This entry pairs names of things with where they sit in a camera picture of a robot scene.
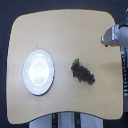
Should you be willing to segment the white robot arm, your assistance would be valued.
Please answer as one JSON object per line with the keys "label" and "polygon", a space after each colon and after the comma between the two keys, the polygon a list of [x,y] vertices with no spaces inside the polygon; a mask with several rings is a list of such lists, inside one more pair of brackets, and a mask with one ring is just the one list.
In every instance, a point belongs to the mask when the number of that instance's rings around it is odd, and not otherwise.
{"label": "white robot arm", "polygon": [[119,46],[123,69],[123,95],[128,97],[128,25],[110,27],[101,37],[104,46]]}

